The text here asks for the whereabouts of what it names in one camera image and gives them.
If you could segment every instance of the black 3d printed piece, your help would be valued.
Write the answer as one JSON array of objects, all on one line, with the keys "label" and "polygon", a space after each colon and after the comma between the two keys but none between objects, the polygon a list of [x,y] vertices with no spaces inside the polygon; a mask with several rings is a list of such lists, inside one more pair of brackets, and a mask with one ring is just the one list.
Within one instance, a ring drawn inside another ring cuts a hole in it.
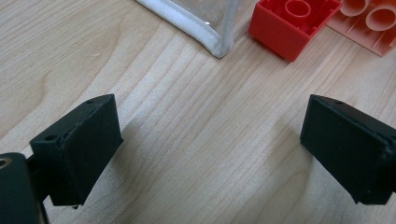
[{"label": "black 3d printed piece", "polygon": [[0,155],[2,223],[47,223],[42,201],[84,204],[122,143],[113,94],[93,98],[31,142],[34,155]]},{"label": "black 3d printed piece", "polygon": [[54,205],[84,204],[97,178],[122,143],[114,95],[93,98],[30,142],[46,170]]},{"label": "black 3d printed piece", "polygon": [[396,190],[396,130],[350,105],[311,95],[301,143],[355,203],[385,204]]}]

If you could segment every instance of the light wooden surface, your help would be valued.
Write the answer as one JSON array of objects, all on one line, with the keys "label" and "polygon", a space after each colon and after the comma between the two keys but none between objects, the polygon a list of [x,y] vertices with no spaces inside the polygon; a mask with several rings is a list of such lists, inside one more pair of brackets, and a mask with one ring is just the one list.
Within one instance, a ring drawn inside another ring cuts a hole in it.
[{"label": "light wooden surface", "polygon": [[116,94],[125,142],[78,210],[52,223],[395,223],[354,204],[299,143],[310,94],[396,127],[396,51],[329,28],[295,63],[248,35],[218,60],[134,0],[0,2],[0,152]]}]

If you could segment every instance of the lego brick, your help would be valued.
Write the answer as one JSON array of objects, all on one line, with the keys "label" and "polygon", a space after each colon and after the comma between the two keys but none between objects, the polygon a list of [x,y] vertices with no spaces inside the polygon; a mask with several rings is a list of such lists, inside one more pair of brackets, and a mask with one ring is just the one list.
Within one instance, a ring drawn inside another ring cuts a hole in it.
[{"label": "lego brick", "polygon": [[379,56],[396,46],[396,0],[343,0],[328,22],[338,33]]},{"label": "lego brick", "polygon": [[340,6],[337,0],[261,0],[254,9],[248,32],[294,62]]}]

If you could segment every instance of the red lego brick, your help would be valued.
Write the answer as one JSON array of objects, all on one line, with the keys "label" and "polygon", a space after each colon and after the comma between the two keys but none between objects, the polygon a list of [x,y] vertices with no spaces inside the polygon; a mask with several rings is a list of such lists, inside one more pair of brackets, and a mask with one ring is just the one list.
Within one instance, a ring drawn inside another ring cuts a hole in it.
[{"label": "red lego brick", "polygon": [[340,7],[337,0],[261,0],[254,9],[248,32],[294,62]]}]

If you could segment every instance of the light pink plastic block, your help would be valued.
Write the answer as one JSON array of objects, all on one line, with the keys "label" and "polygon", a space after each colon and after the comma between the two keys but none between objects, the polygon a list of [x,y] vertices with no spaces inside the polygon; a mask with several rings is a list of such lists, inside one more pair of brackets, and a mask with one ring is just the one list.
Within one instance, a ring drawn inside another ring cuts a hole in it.
[{"label": "light pink plastic block", "polygon": [[379,56],[396,46],[396,0],[341,0],[328,26]]}]

